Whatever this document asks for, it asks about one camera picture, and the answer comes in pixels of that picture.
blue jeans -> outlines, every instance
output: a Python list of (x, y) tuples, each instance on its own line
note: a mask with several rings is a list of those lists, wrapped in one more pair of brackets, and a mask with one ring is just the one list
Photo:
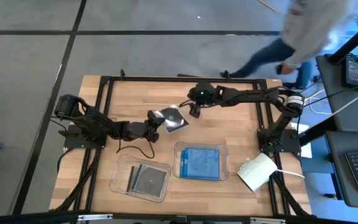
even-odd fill
[[(233, 78), (244, 78), (258, 70), (258, 68), (267, 63), (283, 62), (291, 57), (295, 50), (288, 46), (281, 38), (274, 40), (269, 46), (260, 49), (252, 58), (238, 71), (231, 74)], [(303, 62), (299, 68), (298, 77), (293, 84), (295, 88), (306, 88), (311, 76), (311, 62)]]

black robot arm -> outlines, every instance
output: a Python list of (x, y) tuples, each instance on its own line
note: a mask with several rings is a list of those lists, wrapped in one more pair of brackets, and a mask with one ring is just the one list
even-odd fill
[[(60, 97), (55, 115), (60, 119), (72, 121), (88, 141), (102, 141), (108, 135), (124, 141), (146, 138), (150, 142), (156, 142), (159, 137), (157, 128), (165, 121), (164, 118), (156, 117), (152, 111), (147, 112), (148, 119), (143, 123), (112, 121), (94, 106), (88, 105), (84, 99), (69, 94)], [(72, 134), (70, 130), (59, 133), (65, 137)]]
[[(280, 95), (287, 96), (285, 104), (280, 101)], [(293, 118), (302, 114), (305, 97), (300, 93), (282, 86), (266, 90), (240, 91), (224, 86), (215, 88), (208, 82), (199, 82), (189, 91), (187, 97), (192, 103), (185, 105), (190, 106), (190, 115), (195, 118), (199, 118), (202, 108), (236, 106), (239, 103), (271, 103), (281, 112), (281, 115), (268, 129), (258, 129), (260, 150), (300, 153), (298, 133), (295, 130), (285, 129)]]

clear plastic container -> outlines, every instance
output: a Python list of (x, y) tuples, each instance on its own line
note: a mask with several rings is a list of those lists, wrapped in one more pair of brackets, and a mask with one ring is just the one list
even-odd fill
[(160, 203), (167, 192), (171, 167), (123, 154), (118, 157), (109, 188), (113, 192)]
[(173, 153), (173, 166), (172, 172), (175, 177), (179, 178), (188, 178), (188, 179), (200, 179), (200, 178), (191, 178), (191, 177), (181, 177), (181, 156), (182, 152), (185, 149), (215, 149), (219, 151), (219, 179), (216, 180), (227, 180), (229, 177), (229, 153), (228, 149), (223, 144), (197, 144), (197, 143), (188, 143), (179, 141), (175, 144), (175, 149)]

power adapter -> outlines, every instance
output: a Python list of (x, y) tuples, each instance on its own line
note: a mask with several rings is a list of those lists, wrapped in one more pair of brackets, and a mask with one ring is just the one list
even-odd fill
[(342, 86), (358, 87), (358, 61), (354, 57), (347, 56), (342, 61)]

wooden tabletop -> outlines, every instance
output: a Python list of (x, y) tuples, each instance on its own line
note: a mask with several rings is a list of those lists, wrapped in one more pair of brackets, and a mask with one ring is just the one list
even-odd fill
[[(83, 78), (79, 96), (94, 105), (100, 76), (87, 75)], [(268, 87), (281, 85), (280, 80), (267, 80)], [(220, 83), (220, 85), (251, 90), (251, 84)], [(160, 110), (170, 105), (178, 105), (187, 100), (186, 95), (195, 83), (188, 82), (121, 82), (115, 81), (108, 117), (113, 121), (141, 121), (146, 119), (148, 110)], [(103, 110), (106, 90), (102, 99)], [(267, 126), (265, 106), (262, 106), (264, 122)], [(116, 154), (118, 141), (108, 138), (102, 150), (97, 181), (91, 210), (109, 213), (152, 213), (173, 215), (259, 215), (271, 216), (272, 209), (268, 185), (264, 184), (252, 193), (238, 178), (236, 172), (247, 158), (259, 155), (256, 130), (257, 112), (254, 103), (243, 103), (229, 108), (214, 107), (201, 111), (195, 119), (188, 114), (189, 107), (180, 108), (189, 126), (168, 134), (163, 126), (158, 129), (160, 139), (153, 144), (155, 158), (152, 161), (172, 166), (173, 147), (178, 141), (225, 144), (229, 149), (229, 178), (225, 181), (179, 179), (170, 176), (165, 200), (154, 203), (140, 198), (112, 192), (109, 182), (116, 166), (117, 158), (128, 154), (145, 158), (137, 149), (123, 149)], [(280, 115), (274, 106), (273, 118)], [(122, 146), (138, 146), (151, 153), (145, 139), (122, 142)], [(50, 208), (59, 206), (78, 182), (83, 162), (84, 149), (74, 149), (63, 159), (58, 173)], [(284, 170), (301, 174), (300, 162), (292, 154), (281, 153)], [(285, 174), (285, 183), (296, 201), (307, 212), (311, 212), (305, 182), (302, 178)], [(85, 186), (81, 208), (85, 206), (88, 185)], [(283, 213), (280, 191), (276, 186), (278, 209)]]

